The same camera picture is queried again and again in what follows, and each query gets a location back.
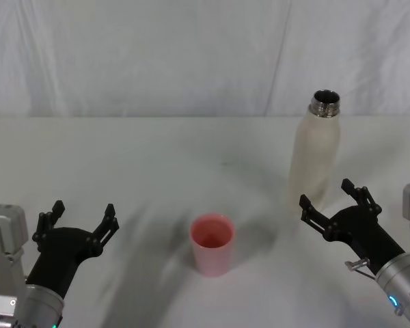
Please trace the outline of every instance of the white backdrop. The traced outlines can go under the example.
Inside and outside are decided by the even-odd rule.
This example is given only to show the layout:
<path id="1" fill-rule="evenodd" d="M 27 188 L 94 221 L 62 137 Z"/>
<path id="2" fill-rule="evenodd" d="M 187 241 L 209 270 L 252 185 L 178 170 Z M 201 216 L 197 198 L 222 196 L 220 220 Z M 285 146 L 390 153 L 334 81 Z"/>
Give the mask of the white backdrop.
<path id="1" fill-rule="evenodd" d="M 410 0 L 0 0 L 0 115 L 410 114 Z"/>

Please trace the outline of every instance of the robotic arm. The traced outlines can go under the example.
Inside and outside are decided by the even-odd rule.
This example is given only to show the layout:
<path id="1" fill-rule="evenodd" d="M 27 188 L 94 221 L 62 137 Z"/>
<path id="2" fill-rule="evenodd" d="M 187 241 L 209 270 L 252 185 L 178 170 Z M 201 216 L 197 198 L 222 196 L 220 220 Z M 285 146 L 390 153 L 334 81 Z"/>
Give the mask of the robotic arm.
<path id="1" fill-rule="evenodd" d="M 0 205 L 0 327 L 57 328 L 79 265 L 101 255 L 119 228 L 112 204 L 93 232 L 55 228 L 64 211 L 62 201 L 57 201 L 51 212 L 40 213 L 32 237 L 40 256 L 26 279 L 21 264 L 28 239 L 24 211 Z"/>
<path id="2" fill-rule="evenodd" d="M 345 262 L 351 271 L 361 273 L 380 285 L 394 306 L 395 314 L 410 322 L 410 254 L 378 224 L 381 207 L 374 201 L 366 187 L 355 188 L 344 179 L 342 189 L 356 202 L 328 219 L 320 214 L 309 199 L 302 195 L 302 221 L 323 235 L 326 241 L 341 241 L 359 256 L 356 262 Z M 410 221 L 410 184 L 404 188 L 403 216 Z M 360 271 L 368 267 L 374 277 Z"/>

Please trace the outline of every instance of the water bottle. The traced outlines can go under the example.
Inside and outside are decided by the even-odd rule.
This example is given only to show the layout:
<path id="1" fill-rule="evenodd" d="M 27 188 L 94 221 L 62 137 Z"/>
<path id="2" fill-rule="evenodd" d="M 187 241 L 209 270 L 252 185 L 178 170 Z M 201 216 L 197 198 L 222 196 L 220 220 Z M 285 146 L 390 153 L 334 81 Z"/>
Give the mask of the water bottle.
<path id="1" fill-rule="evenodd" d="M 298 211 L 306 194 L 321 209 L 340 142 L 340 96 L 319 90 L 298 126 L 288 178 L 289 205 Z"/>

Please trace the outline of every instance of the white table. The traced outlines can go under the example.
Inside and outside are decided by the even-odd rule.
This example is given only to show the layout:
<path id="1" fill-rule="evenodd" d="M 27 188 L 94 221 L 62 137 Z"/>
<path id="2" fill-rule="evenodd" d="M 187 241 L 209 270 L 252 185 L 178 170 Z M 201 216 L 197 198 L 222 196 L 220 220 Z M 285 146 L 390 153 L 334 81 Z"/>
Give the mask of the white table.
<path id="1" fill-rule="evenodd" d="M 115 204 L 120 230 L 84 262 L 66 296 L 63 328 L 408 327 L 357 256 L 282 206 L 298 118 L 0 120 L 0 203 L 19 204 L 30 235 L 62 199 L 59 225 L 93 230 Z M 343 177 L 367 185 L 381 225 L 410 250 L 401 217 L 410 182 L 410 118 L 342 118 L 332 215 L 352 204 Z M 234 269 L 205 279 L 186 231 L 201 213 L 237 225 Z M 25 247 L 25 271 L 36 261 Z"/>

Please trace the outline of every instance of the pink cup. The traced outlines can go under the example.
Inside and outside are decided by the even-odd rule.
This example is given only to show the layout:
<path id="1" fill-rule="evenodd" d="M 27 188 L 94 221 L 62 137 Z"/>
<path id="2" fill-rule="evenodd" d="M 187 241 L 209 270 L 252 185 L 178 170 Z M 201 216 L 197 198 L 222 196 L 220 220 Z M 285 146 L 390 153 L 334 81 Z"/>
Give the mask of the pink cup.
<path id="1" fill-rule="evenodd" d="M 205 214 L 190 227 L 190 239 L 199 272 L 205 277 L 218 277 L 230 269 L 235 228 L 221 214 Z"/>

